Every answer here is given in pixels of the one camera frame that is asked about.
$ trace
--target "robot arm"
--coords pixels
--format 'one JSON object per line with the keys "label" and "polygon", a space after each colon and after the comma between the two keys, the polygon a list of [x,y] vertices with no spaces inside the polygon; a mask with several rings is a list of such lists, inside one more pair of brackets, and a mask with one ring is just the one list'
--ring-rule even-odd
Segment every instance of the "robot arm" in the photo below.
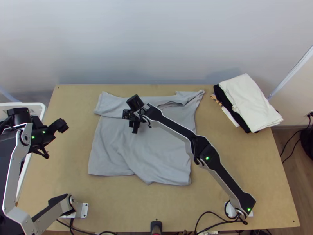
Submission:
{"label": "robot arm", "polygon": [[44,126],[36,117],[31,118],[27,108],[15,108],[7,113],[7,120],[0,124],[0,234],[41,235],[60,216],[86,217],[88,204],[78,203],[70,194],[51,198],[48,206],[34,217],[16,207],[23,158],[29,152],[48,158],[45,146],[55,139],[55,131],[63,133],[68,126],[62,119]]}
{"label": "robot arm", "polygon": [[204,136],[196,135],[190,129],[165,117],[160,109],[144,104],[138,95],[127,101],[131,110],[123,111],[123,119],[130,121],[130,127],[137,133],[139,123],[147,123],[149,127],[160,127],[185,142],[186,153],[194,162],[206,169],[216,179],[230,197],[230,204],[245,219],[252,211],[256,200],[244,192],[229,172],[222,165],[219,153]]}

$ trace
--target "metal bracket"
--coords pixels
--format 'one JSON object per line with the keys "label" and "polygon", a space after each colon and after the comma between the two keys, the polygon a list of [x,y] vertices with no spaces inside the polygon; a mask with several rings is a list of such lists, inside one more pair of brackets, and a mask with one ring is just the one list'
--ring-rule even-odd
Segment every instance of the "metal bracket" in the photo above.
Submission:
{"label": "metal bracket", "polygon": [[70,196],[70,204],[75,212],[69,215],[60,216],[60,218],[86,218],[89,204],[85,202],[78,202],[73,196]]}
{"label": "metal bracket", "polygon": [[[226,213],[228,214],[229,217],[235,217],[238,213],[241,213],[240,211],[236,210],[231,203],[229,202],[226,206]],[[250,212],[248,217],[253,217],[253,211]]]}

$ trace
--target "stack of folded clothes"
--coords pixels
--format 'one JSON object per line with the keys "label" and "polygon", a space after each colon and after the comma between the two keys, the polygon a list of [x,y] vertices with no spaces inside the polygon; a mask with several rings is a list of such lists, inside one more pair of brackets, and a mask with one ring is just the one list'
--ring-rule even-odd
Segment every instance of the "stack of folded clothes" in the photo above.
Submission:
{"label": "stack of folded clothes", "polygon": [[226,108],[225,114],[229,116],[230,113],[246,133],[258,132],[283,121],[248,74],[220,82],[214,86],[214,93]]}

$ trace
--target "white pole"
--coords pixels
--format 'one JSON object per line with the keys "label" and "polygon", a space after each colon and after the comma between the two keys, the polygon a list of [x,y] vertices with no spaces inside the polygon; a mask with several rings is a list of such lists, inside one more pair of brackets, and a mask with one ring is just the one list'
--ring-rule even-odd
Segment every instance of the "white pole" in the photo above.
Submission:
{"label": "white pole", "polygon": [[313,56],[313,46],[304,54],[304,56],[299,60],[299,62],[292,68],[284,80],[278,84],[278,86],[271,92],[267,97],[270,100],[282,87],[296,74],[296,72],[301,69],[301,67]]}

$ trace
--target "folded clothes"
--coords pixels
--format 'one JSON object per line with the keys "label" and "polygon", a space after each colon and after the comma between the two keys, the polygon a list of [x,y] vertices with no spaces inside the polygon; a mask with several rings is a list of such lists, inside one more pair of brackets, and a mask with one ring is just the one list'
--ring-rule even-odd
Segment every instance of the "folded clothes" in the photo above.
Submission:
{"label": "folded clothes", "polygon": [[[177,91],[174,96],[141,97],[162,110],[165,116],[196,131],[195,111],[204,91]],[[185,144],[161,128],[141,123],[137,134],[122,119],[128,98],[102,92],[94,112],[100,115],[89,157],[88,172],[93,175],[136,174],[146,184],[159,182],[189,185],[190,157]]]}
{"label": "folded clothes", "polygon": [[283,121],[282,116],[269,104],[248,74],[220,82],[214,86],[214,91],[217,99],[247,133],[257,132]]}

